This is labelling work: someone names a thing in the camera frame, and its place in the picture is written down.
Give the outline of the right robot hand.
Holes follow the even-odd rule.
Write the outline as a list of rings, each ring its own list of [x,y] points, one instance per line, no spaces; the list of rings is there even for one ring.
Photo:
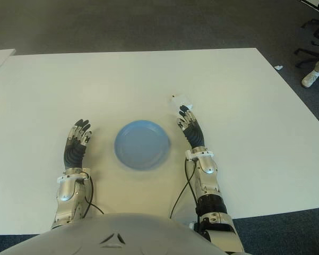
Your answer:
[[[192,149],[204,147],[204,135],[193,112],[185,105],[179,107],[181,118],[177,119],[177,125],[182,130]]]

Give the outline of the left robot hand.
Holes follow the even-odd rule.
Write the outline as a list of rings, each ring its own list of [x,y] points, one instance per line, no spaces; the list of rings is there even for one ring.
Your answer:
[[[89,120],[78,120],[70,129],[64,149],[64,166],[69,168],[82,168],[83,157],[92,132],[89,130]]]

